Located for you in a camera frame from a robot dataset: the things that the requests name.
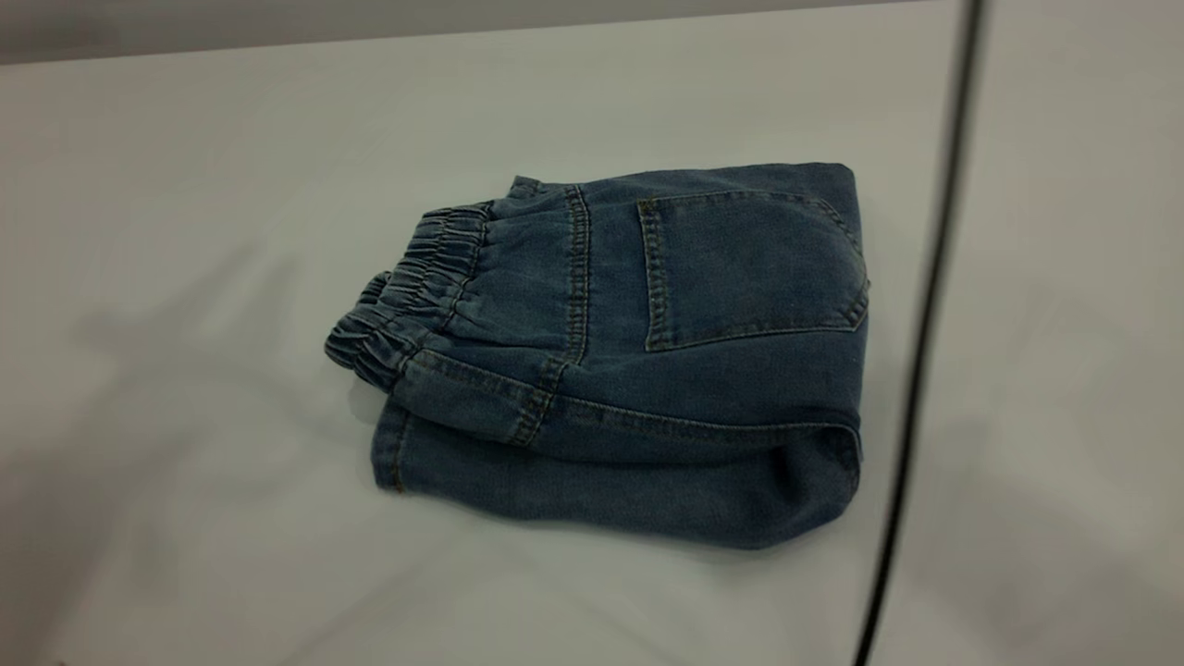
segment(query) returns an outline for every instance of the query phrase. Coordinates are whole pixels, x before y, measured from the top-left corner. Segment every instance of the elastic waistband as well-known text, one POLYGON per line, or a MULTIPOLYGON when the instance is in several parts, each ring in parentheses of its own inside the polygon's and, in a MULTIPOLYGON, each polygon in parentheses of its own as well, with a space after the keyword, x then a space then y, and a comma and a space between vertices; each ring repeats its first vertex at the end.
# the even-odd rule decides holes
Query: elastic waistband
POLYGON ((394 270, 380 273, 329 333, 324 352, 390 391, 404 365, 456 313, 477 268, 491 203, 425 213, 394 270))

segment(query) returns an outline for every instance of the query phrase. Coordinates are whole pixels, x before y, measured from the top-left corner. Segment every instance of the blue denim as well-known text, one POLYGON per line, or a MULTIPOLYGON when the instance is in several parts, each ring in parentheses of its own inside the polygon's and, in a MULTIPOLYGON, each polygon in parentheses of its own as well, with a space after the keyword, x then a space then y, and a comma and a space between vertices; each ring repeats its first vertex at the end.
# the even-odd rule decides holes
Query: blue denim
POLYGON ((868 280, 842 165, 517 178, 426 213, 329 335, 384 488, 764 547, 858 485, 868 280))

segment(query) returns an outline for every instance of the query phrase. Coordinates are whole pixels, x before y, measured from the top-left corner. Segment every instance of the white wall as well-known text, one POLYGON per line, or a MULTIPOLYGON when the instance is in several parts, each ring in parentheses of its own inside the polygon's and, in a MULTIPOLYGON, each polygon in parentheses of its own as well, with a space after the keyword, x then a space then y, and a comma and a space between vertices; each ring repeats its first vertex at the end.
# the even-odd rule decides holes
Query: white wall
POLYGON ((899 0, 0 0, 0 64, 899 0))

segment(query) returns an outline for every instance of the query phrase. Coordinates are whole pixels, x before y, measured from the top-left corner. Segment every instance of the white surface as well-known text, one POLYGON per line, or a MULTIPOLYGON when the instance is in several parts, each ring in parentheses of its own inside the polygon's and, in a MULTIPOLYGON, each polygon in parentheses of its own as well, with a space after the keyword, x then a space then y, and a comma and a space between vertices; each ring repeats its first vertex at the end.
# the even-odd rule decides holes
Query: white surface
POLYGON ((997 2, 879 665, 1184 654, 1184 5, 997 2))
MULTIPOLYGON (((1002 5, 875 662, 1170 662, 1182 17, 1002 5)), ((0 664, 847 661, 953 9, 0 70, 0 664), (732 553, 373 488, 379 398, 321 344, 420 212, 514 173, 809 160, 855 169, 874 282, 839 521, 732 553)))

